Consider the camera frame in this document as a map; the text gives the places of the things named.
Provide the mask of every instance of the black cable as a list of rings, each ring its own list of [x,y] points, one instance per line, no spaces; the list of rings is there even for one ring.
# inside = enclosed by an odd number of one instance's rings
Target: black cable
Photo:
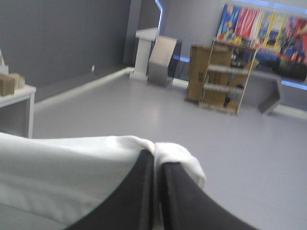
[[[183,64],[183,66],[182,66],[182,70],[181,70],[181,72],[178,74],[178,79],[180,79],[179,77],[180,77],[180,75],[183,73],[183,69],[184,69],[184,66],[186,65],[186,62],[184,62],[184,64]]]

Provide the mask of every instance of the mural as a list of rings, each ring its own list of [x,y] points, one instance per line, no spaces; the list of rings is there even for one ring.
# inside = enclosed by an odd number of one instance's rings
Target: mural
[[[307,76],[307,19],[226,4],[217,39],[259,47],[259,69],[299,81]],[[240,66],[248,54],[234,57]]]

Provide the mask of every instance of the wooden shelving unit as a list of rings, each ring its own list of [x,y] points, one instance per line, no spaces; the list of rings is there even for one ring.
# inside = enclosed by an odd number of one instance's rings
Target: wooden shelving unit
[[[240,68],[233,68],[233,67],[227,67],[227,66],[220,66],[220,65],[214,65],[211,64],[211,57],[214,51],[214,47],[218,46],[226,46],[231,49],[239,49],[239,50],[244,50],[248,51],[251,53],[251,65],[249,69],[240,69]],[[220,111],[224,113],[229,113],[232,115],[238,115],[240,112],[240,108],[242,105],[242,101],[245,95],[246,87],[248,85],[248,80],[253,68],[253,64],[255,61],[255,57],[257,54],[258,49],[255,47],[247,47],[247,46],[240,46],[238,44],[233,44],[233,43],[227,43],[223,41],[217,41],[216,39],[213,41],[211,52],[210,52],[210,57],[209,57],[209,62],[208,62],[208,68],[206,69],[205,72],[205,82],[201,94],[201,98],[199,101],[199,107],[200,108],[208,108],[210,110],[214,111]],[[235,75],[240,75],[240,76],[245,76],[246,81],[245,84],[243,85],[243,88],[239,87],[231,87],[231,86],[226,86],[226,85],[220,85],[220,84],[212,84],[209,82],[209,72],[217,72],[217,73],[226,73],[226,74],[232,74],[233,76]],[[204,101],[205,97],[205,92],[206,91],[215,91],[215,92],[224,92],[224,93],[235,93],[238,95],[238,107],[237,109],[234,108],[227,108],[222,105],[216,105],[213,103],[207,103]]]

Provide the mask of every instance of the blue light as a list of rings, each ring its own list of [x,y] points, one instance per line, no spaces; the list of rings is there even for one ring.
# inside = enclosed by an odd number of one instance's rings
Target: blue light
[[[159,25],[158,25],[158,29],[160,30],[160,27],[161,27],[161,21],[162,21],[162,15],[163,15],[163,7],[161,5],[161,3],[159,2],[159,0],[154,0],[155,3],[157,4],[159,10],[160,10],[160,20],[159,20]]]
[[[254,4],[254,5],[264,6],[264,7],[268,7],[268,8],[275,8],[275,9],[279,9],[279,10],[283,10],[283,11],[290,11],[290,12],[307,14],[307,9],[305,9],[305,8],[283,5],[283,4],[280,4],[280,3],[268,2],[268,1],[262,1],[262,0],[233,0],[233,1]]]
[[[188,57],[180,57],[180,56],[178,56],[178,55],[174,55],[174,56],[173,56],[173,59],[175,59],[175,60],[180,60],[180,61],[182,61],[182,62],[187,62],[187,63],[190,62],[190,58],[188,58]]]
[[[190,58],[188,58],[188,57],[180,57],[180,61],[189,63],[190,62]]]
[[[307,90],[307,85],[297,84],[297,83],[286,81],[286,80],[282,81],[282,85],[295,87],[295,88],[298,88],[298,89],[301,89],[301,90]]]

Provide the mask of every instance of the cardboard box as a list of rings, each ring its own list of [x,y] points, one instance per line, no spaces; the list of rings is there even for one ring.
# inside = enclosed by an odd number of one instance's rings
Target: cardboard box
[[[209,62],[209,55],[211,52],[211,46],[192,46],[190,53],[190,66],[188,76],[189,80],[189,92],[187,99],[191,101],[199,101],[201,92],[205,81],[205,73]],[[231,64],[232,50],[227,47],[216,47],[211,57],[211,64],[230,66]],[[228,84],[228,75],[224,73],[218,73],[213,78],[209,78],[209,82],[219,82],[221,85]],[[217,103],[222,103],[225,100],[225,93],[221,92],[205,92],[205,102],[214,103],[214,97],[217,98]]]
[[[228,104],[227,104],[227,108],[228,109],[235,109],[237,110],[239,108],[239,104],[238,103],[235,103],[234,101],[230,101]]]
[[[8,75],[10,78],[15,80],[15,89],[23,89],[25,86],[25,80],[23,76],[20,76],[18,73],[11,73]]]
[[[0,96],[15,93],[15,80],[7,75],[0,74]]]

